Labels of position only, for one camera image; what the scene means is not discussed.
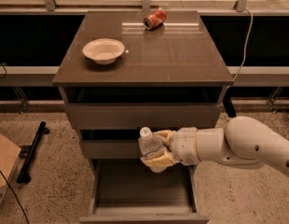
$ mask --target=black tool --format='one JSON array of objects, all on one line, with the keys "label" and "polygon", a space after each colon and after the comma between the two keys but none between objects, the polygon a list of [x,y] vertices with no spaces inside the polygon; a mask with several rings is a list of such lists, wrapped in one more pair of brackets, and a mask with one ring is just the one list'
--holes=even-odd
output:
[{"label": "black tool", "polygon": [[35,134],[35,137],[34,137],[34,141],[31,145],[31,148],[30,148],[30,151],[25,159],[25,162],[21,168],[21,172],[16,180],[17,183],[29,183],[31,181],[31,177],[30,175],[28,174],[28,170],[29,170],[29,167],[30,167],[30,164],[31,164],[31,161],[33,159],[33,155],[34,155],[34,152],[37,148],[37,145],[41,139],[41,136],[42,136],[42,133],[44,134],[48,134],[49,133],[49,129],[46,127],[46,123],[44,121],[42,121],[40,123],[40,126]]}]

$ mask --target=dark brown desk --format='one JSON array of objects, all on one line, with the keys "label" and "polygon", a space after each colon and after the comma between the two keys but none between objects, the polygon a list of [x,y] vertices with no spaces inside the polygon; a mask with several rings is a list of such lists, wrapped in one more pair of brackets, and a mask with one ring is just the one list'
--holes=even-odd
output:
[{"label": "dark brown desk", "polygon": [[[213,127],[232,75],[197,12],[168,11],[154,31],[143,18],[86,15],[53,80],[96,176],[89,217],[80,221],[206,223],[196,213],[193,169],[148,172],[138,162],[138,132]],[[86,59],[83,47],[97,38],[121,41],[124,54],[107,66]]]}]

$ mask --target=white bowl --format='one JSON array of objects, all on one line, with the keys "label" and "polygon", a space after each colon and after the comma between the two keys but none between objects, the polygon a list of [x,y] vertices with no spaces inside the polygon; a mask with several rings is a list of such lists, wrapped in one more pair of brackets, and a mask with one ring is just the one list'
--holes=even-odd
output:
[{"label": "white bowl", "polygon": [[97,39],[89,42],[83,54],[98,64],[113,63],[124,52],[124,45],[114,39]]}]

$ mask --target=white robotic arm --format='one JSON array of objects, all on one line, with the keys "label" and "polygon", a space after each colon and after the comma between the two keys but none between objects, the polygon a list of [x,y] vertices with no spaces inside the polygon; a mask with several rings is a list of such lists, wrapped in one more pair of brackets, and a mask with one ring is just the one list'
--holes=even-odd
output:
[{"label": "white robotic arm", "polygon": [[177,162],[198,165],[215,161],[245,169],[267,164],[289,176],[289,141],[256,119],[236,117],[225,129],[182,128],[177,132],[160,131],[155,137],[164,148],[141,158],[153,172]]}]

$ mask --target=red soda can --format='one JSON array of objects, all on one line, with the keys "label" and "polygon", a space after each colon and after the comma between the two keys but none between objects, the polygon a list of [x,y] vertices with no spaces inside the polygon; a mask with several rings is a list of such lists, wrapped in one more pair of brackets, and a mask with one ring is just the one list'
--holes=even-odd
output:
[{"label": "red soda can", "polygon": [[144,27],[146,30],[152,30],[158,27],[166,20],[166,13],[162,8],[158,8],[152,13],[149,13],[144,18]]}]

